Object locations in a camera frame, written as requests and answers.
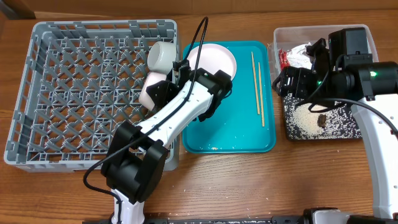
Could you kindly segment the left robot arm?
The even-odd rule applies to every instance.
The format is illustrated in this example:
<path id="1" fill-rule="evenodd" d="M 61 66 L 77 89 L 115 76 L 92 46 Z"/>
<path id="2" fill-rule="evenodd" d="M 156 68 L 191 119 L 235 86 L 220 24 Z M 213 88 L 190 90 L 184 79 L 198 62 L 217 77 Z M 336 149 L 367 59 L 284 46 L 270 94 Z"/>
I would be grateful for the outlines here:
<path id="1" fill-rule="evenodd" d="M 160 182 L 169 146 L 194 119 L 210 118 L 232 86 L 227 73 L 200 68 L 151 118 L 136 126 L 128 121 L 119 126 L 101 168 L 115 195 L 111 223 L 144 222 L 144 202 Z"/>

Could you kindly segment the white tissue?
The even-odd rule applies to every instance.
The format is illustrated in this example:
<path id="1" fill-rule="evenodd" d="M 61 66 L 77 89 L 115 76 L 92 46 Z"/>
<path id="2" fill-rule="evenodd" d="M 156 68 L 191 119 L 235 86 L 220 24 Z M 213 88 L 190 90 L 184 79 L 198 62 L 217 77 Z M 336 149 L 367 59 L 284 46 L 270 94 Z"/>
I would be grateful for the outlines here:
<path id="1" fill-rule="evenodd" d="M 307 55 L 307 44 L 298 45 L 287 51 L 287 60 L 290 66 L 311 69 L 312 63 Z"/>

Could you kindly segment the brown food scrap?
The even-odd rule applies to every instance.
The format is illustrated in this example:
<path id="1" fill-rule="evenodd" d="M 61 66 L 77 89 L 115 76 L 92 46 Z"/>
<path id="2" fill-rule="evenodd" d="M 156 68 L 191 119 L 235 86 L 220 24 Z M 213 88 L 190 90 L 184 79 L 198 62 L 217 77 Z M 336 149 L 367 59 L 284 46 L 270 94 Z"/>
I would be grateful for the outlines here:
<path id="1" fill-rule="evenodd" d="M 325 128 L 326 127 L 326 120 L 327 120 L 327 116 L 325 114 L 320 114 L 318 116 L 318 120 L 317 120 L 317 125 L 321 128 Z"/>

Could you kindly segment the red snack wrapper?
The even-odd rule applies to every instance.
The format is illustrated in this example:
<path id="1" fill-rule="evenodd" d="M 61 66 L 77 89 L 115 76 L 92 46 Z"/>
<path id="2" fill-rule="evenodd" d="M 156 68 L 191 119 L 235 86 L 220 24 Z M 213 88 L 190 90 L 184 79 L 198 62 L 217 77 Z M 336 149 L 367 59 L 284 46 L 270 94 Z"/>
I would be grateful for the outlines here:
<path id="1" fill-rule="evenodd" d="M 288 67 L 290 65 L 290 63 L 287 59 L 286 51 L 283 51 L 282 49 L 280 49 L 278 56 L 279 56 L 280 70 L 283 70 L 285 67 Z"/>

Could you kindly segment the large white plate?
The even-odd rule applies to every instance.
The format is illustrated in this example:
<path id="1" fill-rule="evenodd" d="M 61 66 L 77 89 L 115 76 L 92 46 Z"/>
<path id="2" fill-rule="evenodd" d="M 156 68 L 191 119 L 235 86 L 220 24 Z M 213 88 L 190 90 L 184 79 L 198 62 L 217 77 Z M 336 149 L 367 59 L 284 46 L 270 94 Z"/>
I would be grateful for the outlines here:
<path id="1" fill-rule="evenodd" d="M 218 44 L 203 44 L 198 68 L 203 68 L 211 74 L 221 70 L 233 80 L 237 71 L 237 63 L 234 55 L 226 47 Z"/>

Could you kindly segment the wooden chopstick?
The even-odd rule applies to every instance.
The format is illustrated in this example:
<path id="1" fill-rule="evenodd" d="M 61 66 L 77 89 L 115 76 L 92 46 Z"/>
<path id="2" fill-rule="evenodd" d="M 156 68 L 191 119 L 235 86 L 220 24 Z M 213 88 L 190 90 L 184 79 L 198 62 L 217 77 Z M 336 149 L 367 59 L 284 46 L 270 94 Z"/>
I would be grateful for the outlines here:
<path id="1" fill-rule="evenodd" d="M 255 91 L 255 97 L 256 97 L 257 114 L 260 114 L 259 97 L 258 97 L 258 90 L 257 90 L 256 66 L 255 66 L 253 52 L 251 52 L 251 60 L 252 60 L 252 72 L 253 72 L 253 77 L 254 77 L 254 91 Z"/>
<path id="2" fill-rule="evenodd" d="M 258 62 L 258 72 L 259 72 L 259 96 L 260 96 L 260 109 L 261 109 L 261 121 L 262 127 L 265 127 L 265 118 L 264 118 L 264 101 L 262 95 L 262 72 L 261 72 L 261 64 Z"/>

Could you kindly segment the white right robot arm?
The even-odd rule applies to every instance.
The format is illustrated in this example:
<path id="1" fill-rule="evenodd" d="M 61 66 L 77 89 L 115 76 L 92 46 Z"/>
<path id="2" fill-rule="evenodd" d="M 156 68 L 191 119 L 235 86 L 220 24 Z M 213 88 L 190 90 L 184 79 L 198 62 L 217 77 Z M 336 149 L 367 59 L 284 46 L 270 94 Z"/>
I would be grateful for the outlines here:
<path id="1" fill-rule="evenodd" d="M 288 66 L 272 89 L 333 110 L 351 108 L 364 142 L 373 185 L 373 214 L 307 208 L 297 223 L 397 223 L 397 63 L 376 62 L 365 27 L 345 27 L 306 48 L 310 69 Z"/>

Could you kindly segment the grey bowl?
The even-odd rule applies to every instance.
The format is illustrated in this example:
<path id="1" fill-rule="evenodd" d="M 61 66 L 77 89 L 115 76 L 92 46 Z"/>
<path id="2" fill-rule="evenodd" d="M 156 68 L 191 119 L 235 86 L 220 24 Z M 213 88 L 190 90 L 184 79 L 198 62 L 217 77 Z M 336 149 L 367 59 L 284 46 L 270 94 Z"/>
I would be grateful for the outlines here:
<path id="1" fill-rule="evenodd" d="M 152 72 L 169 74 L 177 56 L 176 45 L 170 42 L 156 42 L 149 50 L 147 66 Z"/>

